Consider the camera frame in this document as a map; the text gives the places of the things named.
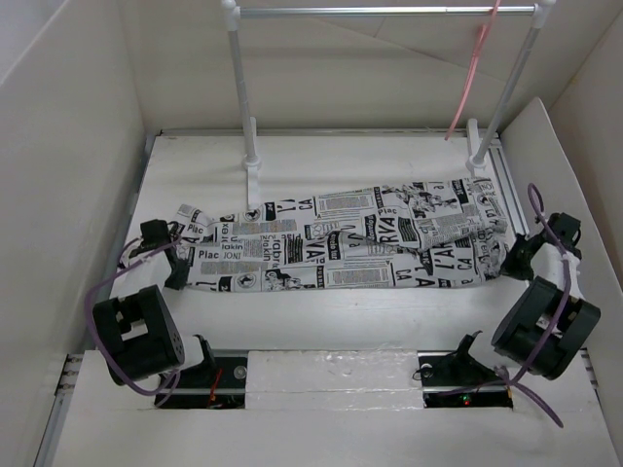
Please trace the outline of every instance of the beige wall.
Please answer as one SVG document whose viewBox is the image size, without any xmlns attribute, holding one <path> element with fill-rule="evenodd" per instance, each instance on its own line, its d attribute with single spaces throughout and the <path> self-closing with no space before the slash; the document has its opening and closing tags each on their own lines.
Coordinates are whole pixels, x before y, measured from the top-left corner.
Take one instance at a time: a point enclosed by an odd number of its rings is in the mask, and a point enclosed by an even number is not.
<svg viewBox="0 0 623 467">
<path fill-rule="evenodd" d="M 550 114 L 623 283 L 623 15 Z"/>
<path fill-rule="evenodd" d="M 220 0 L 119 0 L 146 126 L 239 126 Z M 239 0 L 242 6 L 262 0 Z M 491 0 L 265 0 L 278 6 L 482 5 Z M 509 0 L 505 4 L 531 4 Z M 542 31 L 512 117 L 534 96 L 550 105 L 623 5 L 560 0 Z M 482 18 L 271 19 L 240 40 L 259 127 L 448 126 Z M 464 115 L 487 122 L 530 26 L 500 18 Z"/>
<path fill-rule="evenodd" d="M 119 10 L 68 0 L 0 81 L 0 465 L 32 465 L 144 144 Z"/>
</svg>

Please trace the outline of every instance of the metal bar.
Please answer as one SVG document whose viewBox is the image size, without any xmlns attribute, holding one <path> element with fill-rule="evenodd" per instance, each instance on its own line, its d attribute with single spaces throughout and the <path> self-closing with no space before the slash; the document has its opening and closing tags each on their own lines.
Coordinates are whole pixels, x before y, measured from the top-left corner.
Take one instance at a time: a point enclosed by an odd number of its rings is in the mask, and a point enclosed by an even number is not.
<svg viewBox="0 0 623 467">
<path fill-rule="evenodd" d="M 495 107 L 494 116 L 491 120 L 491 123 L 489 124 L 489 127 L 487 128 L 487 133 L 485 133 L 485 137 L 483 138 L 482 143 L 480 143 L 480 149 L 475 156 L 469 158 L 470 162 L 475 166 L 484 163 L 485 154 L 487 154 L 487 151 L 489 151 L 489 147 L 491 146 L 491 143 L 495 138 L 497 128 L 499 127 L 502 117 L 506 112 L 506 107 L 508 106 L 508 102 L 513 95 L 513 91 L 517 87 L 519 77 L 522 75 L 522 71 L 524 71 L 524 67 L 526 66 L 526 62 L 528 61 L 530 53 L 532 52 L 532 47 L 534 46 L 534 42 L 536 41 L 540 30 L 540 27 L 531 27 L 530 31 L 528 32 L 526 41 L 524 41 L 524 45 L 519 51 L 519 55 L 517 56 L 517 60 L 515 61 L 515 65 L 513 66 L 513 70 L 510 73 L 508 81 L 506 82 L 506 86 L 504 87 L 502 96 L 499 98 L 497 107 Z"/>
<path fill-rule="evenodd" d="M 240 8 L 245 18 L 297 17 L 483 17 L 492 7 L 326 7 L 326 8 Z M 506 17 L 531 17 L 536 6 L 499 7 L 497 14 Z"/>
<path fill-rule="evenodd" d="M 229 31 L 230 52 L 232 53 L 232 63 L 234 64 L 234 76 L 236 78 L 236 91 L 238 92 L 238 105 L 240 118 L 242 119 L 242 131 L 244 133 L 244 146 L 246 148 L 246 162 L 254 164 L 258 161 L 255 154 L 255 144 L 253 141 L 253 124 L 249 112 L 249 100 L 246 95 L 246 84 L 242 73 L 242 56 L 240 55 L 240 42 L 238 31 Z"/>
</svg>

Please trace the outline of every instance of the white bracket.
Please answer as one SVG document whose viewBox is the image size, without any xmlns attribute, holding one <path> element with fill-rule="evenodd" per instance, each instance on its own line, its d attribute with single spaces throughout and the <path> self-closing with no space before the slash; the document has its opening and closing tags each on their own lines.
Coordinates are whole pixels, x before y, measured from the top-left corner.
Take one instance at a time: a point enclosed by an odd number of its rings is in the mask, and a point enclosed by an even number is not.
<svg viewBox="0 0 623 467">
<path fill-rule="evenodd" d="M 251 138 L 253 150 L 247 152 L 242 162 L 242 166 L 246 168 L 246 203 L 249 211 L 260 207 L 260 167 L 262 166 L 262 160 L 257 151 L 257 122 L 255 117 L 251 117 L 251 128 L 253 130 L 253 137 Z"/>
<path fill-rule="evenodd" d="M 480 149 L 480 134 L 478 133 L 478 121 L 476 119 L 469 119 L 467 121 L 467 152 L 469 157 L 465 166 L 469 170 L 472 176 L 484 175 L 487 162 L 483 158 L 481 161 L 476 161 L 476 155 Z"/>
</svg>

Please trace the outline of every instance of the folded cloth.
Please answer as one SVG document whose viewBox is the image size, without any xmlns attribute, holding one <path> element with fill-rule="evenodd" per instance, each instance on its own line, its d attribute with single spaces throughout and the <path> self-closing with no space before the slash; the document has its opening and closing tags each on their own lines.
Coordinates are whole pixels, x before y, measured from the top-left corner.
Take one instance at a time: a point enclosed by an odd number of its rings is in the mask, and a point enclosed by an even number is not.
<svg viewBox="0 0 623 467">
<path fill-rule="evenodd" d="M 215 292 L 461 287 L 499 276 L 507 221 L 485 178 L 265 202 L 213 219 L 183 204 L 172 233 L 188 285 Z"/>
</svg>

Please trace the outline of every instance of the metal frame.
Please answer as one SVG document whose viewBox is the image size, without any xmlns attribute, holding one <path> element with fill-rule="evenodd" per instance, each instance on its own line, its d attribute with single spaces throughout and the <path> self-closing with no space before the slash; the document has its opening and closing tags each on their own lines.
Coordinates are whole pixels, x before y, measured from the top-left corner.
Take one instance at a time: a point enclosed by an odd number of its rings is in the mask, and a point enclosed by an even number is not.
<svg viewBox="0 0 623 467">
<path fill-rule="evenodd" d="M 242 57 L 238 38 L 238 28 L 241 19 L 435 16 L 484 17 L 490 15 L 493 11 L 492 7 L 241 8 L 236 4 L 236 0 L 222 0 L 221 3 L 225 13 L 227 30 L 229 32 L 230 52 L 234 65 L 236 89 L 238 92 L 238 106 L 244 133 L 246 157 L 243 165 L 248 172 L 247 204 L 249 210 L 256 209 L 260 205 L 259 169 L 262 161 L 257 150 L 257 126 L 255 119 L 251 117 L 249 111 L 246 83 L 244 82 L 244 73 L 242 70 Z M 470 151 L 466 165 L 472 172 L 476 168 L 485 166 L 485 155 L 495 138 L 497 128 L 499 127 L 513 91 L 517 87 L 519 78 L 524 71 L 536 38 L 555 3 L 556 0 L 539 0 L 539 3 L 532 6 L 504 6 L 499 7 L 497 10 L 497 14 L 501 16 L 531 16 L 532 24 L 526 36 L 526 40 L 524 41 L 524 45 L 519 51 L 510 76 L 506 81 L 504 91 L 495 107 L 495 112 L 487 129 L 487 133 L 480 143 L 478 151 Z"/>
</svg>

